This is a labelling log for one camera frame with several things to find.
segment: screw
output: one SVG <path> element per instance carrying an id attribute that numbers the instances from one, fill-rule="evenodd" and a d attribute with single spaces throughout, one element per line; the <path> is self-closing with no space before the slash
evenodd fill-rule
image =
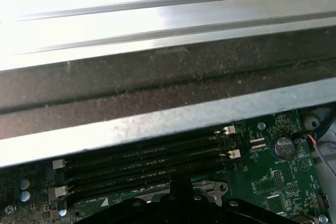
<path id="1" fill-rule="evenodd" d="M 236 201 L 230 201 L 229 205 L 232 206 L 232 207 L 238 207 L 239 206 L 238 202 L 236 202 Z"/>
<path id="2" fill-rule="evenodd" d="M 201 200 L 201 199 L 202 199 L 202 197 L 200 195 L 195 195 L 194 196 L 194 200 Z"/>
<path id="3" fill-rule="evenodd" d="M 258 123 L 258 129 L 260 129 L 261 131 L 263 131 L 264 129 L 266 129 L 266 123 L 264 123 L 264 122 Z"/>
<path id="4" fill-rule="evenodd" d="M 141 203 L 140 202 L 134 202 L 132 204 L 133 207 L 140 207 L 141 206 Z"/>
<path id="5" fill-rule="evenodd" d="M 328 217 L 325 216 L 325 215 L 320 215 L 320 216 L 319 216 L 319 221 L 320 221 L 320 223 L 322 223 L 322 224 L 327 224 L 327 223 L 329 222 L 329 219 L 328 219 Z"/>
<path id="6" fill-rule="evenodd" d="M 14 213 L 14 211 L 15 211 L 15 208 L 13 206 L 7 206 L 5 208 L 5 214 L 7 215 L 11 215 L 12 213 Z"/>

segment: motherboard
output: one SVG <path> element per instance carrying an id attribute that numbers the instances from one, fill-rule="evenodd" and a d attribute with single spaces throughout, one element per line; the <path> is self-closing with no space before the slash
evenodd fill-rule
<path id="1" fill-rule="evenodd" d="M 0 223 L 73 224 L 130 197 L 150 201 L 172 173 L 218 205 L 239 198 L 298 223 L 331 223 L 303 132 L 294 110 L 2 169 Z"/>

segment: cable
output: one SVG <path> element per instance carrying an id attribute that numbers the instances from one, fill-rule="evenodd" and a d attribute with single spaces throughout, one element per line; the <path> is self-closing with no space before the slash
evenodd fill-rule
<path id="1" fill-rule="evenodd" d="M 320 159 L 322 160 L 322 162 L 324 163 L 324 165 L 326 166 L 326 168 L 328 169 L 328 171 L 336 178 L 336 173 L 334 172 L 334 170 L 331 168 L 331 166 L 329 165 L 329 163 L 324 159 L 320 149 L 318 148 L 317 146 L 317 143 L 315 141 L 315 139 L 310 135 L 308 134 L 308 137 L 310 138 L 310 140 L 312 141 L 313 143 L 313 147 L 315 149 L 315 151 L 317 152 L 317 154 L 319 154 L 320 156 Z"/>
<path id="2" fill-rule="evenodd" d="M 313 131 L 313 136 L 316 141 L 321 139 L 325 135 L 325 133 L 328 131 L 332 123 L 336 120 L 336 109 L 331 109 L 329 116 L 323 120 L 321 125 Z"/>

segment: green circuit board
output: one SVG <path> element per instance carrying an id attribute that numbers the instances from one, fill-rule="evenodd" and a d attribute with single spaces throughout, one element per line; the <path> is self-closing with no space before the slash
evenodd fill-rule
<path id="1" fill-rule="evenodd" d="M 265 129 L 258 128 L 260 122 L 266 125 Z M 216 132 L 211 137 L 229 142 L 232 148 L 240 151 L 241 157 L 233 159 L 230 169 L 193 177 L 192 181 L 207 179 L 225 182 L 228 192 L 224 198 L 243 199 L 285 217 L 303 214 L 314 217 L 324 214 L 329 217 L 328 210 L 319 200 L 322 189 L 308 142 L 302 137 L 293 137 L 295 153 L 288 159 L 279 158 L 272 150 L 272 142 L 277 136 L 291 136 L 303 131 L 298 111 L 237 121 L 215 128 L 223 126 L 234 126 L 235 133 Z M 0 198 L 11 190 L 13 197 L 19 199 L 22 193 L 20 180 L 28 178 L 30 181 L 30 199 L 17 201 L 9 214 L 8 206 L 2 205 L 1 224 L 73 224 L 124 199 L 163 190 L 168 186 L 166 182 L 145 189 L 81 200 L 60 216 L 56 209 L 57 200 L 48 198 L 48 190 L 53 186 L 48 176 L 55 172 L 50 168 L 50 161 L 1 172 Z"/>

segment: metal rail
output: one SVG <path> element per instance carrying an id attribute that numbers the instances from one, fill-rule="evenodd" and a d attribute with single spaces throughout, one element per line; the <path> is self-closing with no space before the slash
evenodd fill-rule
<path id="1" fill-rule="evenodd" d="M 2 0 L 2 9 L 0 70 L 336 24 L 336 0 Z"/>
<path id="2" fill-rule="evenodd" d="M 0 167 L 336 100 L 336 78 L 0 141 Z"/>

